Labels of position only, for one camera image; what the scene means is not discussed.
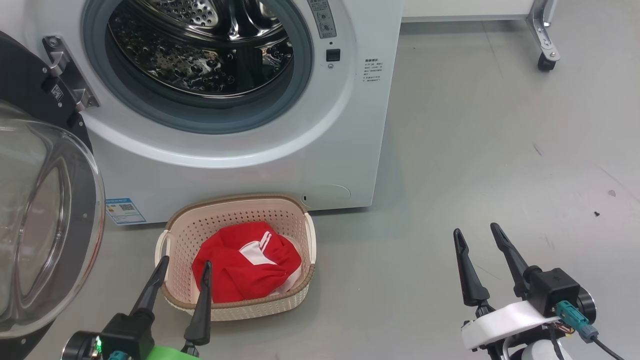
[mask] metal stand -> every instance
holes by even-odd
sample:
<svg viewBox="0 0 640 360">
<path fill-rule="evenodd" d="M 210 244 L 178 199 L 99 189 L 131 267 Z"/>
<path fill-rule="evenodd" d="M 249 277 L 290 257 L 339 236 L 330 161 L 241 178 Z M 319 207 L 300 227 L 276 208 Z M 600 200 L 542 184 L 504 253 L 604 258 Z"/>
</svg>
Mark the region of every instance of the metal stand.
<svg viewBox="0 0 640 360">
<path fill-rule="evenodd" d="M 534 0 L 529 16 L 527 16 L 529 29 L 531 29 L 542 50 L 542 54 L 538 59 L 538 69 L 542 71 L 553 70 L 556 67 L 556 62 L 560 60 L 560 53 L 556 50 L 547 33 L 547 27 L 551 26 L 552 7 L 554 5 L 555 0 Z"/>
</svg>

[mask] basket handle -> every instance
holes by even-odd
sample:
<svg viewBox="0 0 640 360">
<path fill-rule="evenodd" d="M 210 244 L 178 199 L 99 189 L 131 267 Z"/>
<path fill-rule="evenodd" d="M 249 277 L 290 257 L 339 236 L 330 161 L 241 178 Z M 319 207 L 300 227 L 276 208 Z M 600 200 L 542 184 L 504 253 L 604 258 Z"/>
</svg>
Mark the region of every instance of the basket handle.
<svg viewBox="0 0 640 360">
<path fill-rule="evenodd" d="M 314 221 L 311 219 L 309 213 L 305 213 L 305 220 L 307 223 L 307 237 L 309 238 L 309 262 L 316 263 L 316 228 L 314 227 Z"/>
<path fill-rule="evenodd" d="M 158 237 L 158 241 L 156 243 L 156 255 L 154 256 L 154 264 L 158 266 L 160 263 L 160 258 L 162 255 L 162 248 L 164 243 L 166 242 L 166 255 L 169 256 L 169 248 L 171 247 L 171 238 L 169 235 L 169 230 L 164 230 L 160 237 Z"/>
</svg>

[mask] qr code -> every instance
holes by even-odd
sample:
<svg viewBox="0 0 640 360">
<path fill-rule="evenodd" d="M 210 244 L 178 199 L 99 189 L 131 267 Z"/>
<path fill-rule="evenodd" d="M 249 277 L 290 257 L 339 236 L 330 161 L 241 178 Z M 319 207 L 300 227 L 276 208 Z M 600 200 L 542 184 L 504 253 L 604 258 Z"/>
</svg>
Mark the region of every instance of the qr code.
<svg viewBox="0 0 640 360">
<path fill-rule="evenodd" d="M 60 87 L 56 85 L 51 89 L 51 95 L 53 95 L 57 101 L 60 101 L 65 94 L 60 90 Z"/>
</svg>

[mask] warning label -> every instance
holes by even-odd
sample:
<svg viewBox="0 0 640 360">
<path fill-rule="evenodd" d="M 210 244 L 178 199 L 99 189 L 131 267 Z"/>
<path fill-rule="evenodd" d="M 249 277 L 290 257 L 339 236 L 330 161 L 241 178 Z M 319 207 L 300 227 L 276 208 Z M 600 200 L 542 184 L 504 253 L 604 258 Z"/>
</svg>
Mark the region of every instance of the warning label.
<svg viewBox="0 0 640 360">
<path fill-rule="evenodd" d="M 107 199 L 107 213 L 118 225 L 144 224 L 147 222 L 130 198 Z"/>
<path fill-rule="evenodd" d="M 377 58 L 366 59 L 364 61 L 364 71 L 362 72 L 363 83 L 375 83 L 381 80 L 384 64 Z"/>
</svg>

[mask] gray floor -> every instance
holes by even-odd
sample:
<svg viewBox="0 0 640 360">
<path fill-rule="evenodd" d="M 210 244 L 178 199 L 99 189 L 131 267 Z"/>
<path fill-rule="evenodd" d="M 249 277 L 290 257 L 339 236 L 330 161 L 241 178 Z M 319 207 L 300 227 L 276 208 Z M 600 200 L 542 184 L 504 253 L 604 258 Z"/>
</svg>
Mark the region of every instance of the gray floor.
<svg viewBox="0 0 640 360">
<path fill-rule="evenodd" d="M 640 4 L 562 0 L 550 33 L 563 59 L 544 74 L 524 22 L 404 26 L 374 206 L 316 214 L 306 301 L 215 323 L 202 358 L 487 359 L 462 347 L 474 310 L 451 233 L 463 229 L 491 303 L 505 306 L 516 298 L 494 221 L 530 264 L 561 266 L 589 289 L 601 339 L 637 357 Z M 74 331 L 128 311 L 159 233 L 109 223 L 90 282 L 30 359 L 57 359 Z M 159 299 L 156 343 L 180 348 L 188 322 Z M 563 343 L 574 359 L 606 358 L 577 337 Z"/>
</svg>

